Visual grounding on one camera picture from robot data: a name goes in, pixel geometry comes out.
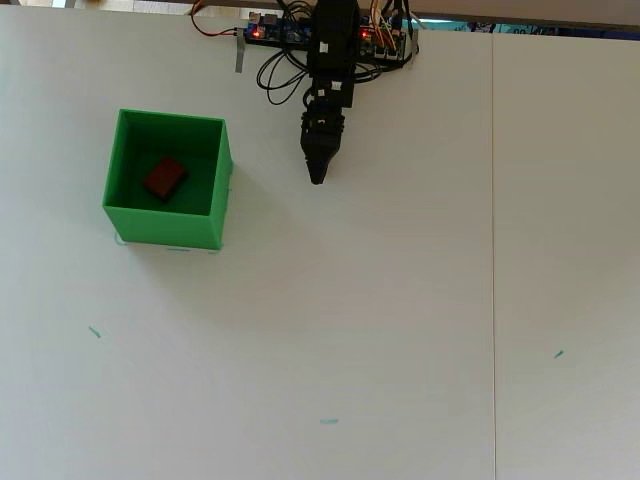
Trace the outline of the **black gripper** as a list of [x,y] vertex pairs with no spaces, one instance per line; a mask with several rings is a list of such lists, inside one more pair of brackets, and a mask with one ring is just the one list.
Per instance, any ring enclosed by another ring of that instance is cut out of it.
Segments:
[[311,94],[304,97],[303,105],[300,143],[310,181],[320,185],[340,150],[345,122],[343,105],[335,98]]

